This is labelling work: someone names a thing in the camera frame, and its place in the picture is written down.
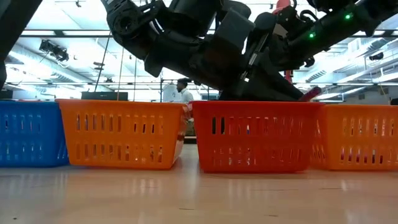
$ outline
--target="basket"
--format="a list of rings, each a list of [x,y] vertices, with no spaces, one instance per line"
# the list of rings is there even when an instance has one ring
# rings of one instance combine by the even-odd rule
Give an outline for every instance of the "basket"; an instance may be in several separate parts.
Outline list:
[[[398,106],[326,105],[311,165],[328,170],[398,169]]]
[[[57,101],[73,165],[170,169],[181,153],[183,104]]]
[[[310,163],[318,103],[192,103],[205,172],[297,172]]]
[[[68,164],[57,103],[0,102],[0,166],[54,167]]]

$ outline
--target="man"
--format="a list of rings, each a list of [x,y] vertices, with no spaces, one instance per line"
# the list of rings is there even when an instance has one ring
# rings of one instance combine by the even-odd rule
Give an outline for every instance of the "man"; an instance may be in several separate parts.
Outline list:
[[[193,96],[192,93],[190,93],[187,89],[188,86],[188,81],[190,81],[187,78],[181,78],[177,81],[177,91],[181,93],[181,102],[182,103],[189,103],[193,101]]]

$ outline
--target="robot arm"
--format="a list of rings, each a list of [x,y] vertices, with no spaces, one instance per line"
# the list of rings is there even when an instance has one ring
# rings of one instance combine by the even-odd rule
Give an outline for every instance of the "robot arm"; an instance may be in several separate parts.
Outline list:
[[[144,60],[154,77],[165,67],[222,90],[224,100],[260,101],[299,100],[303,94],[279,71],[311,66],[315,54],[360,30],[372,36],[398,12],[396,0],[308,1],[327,15],[313,20],[288,6],[251,22],[250,9],[236,1],[173,0],[166,7],[101,0],[115,41]],[[206,34],[214,19],[215,33]],[[274,33],[276,24],[286,36]]]

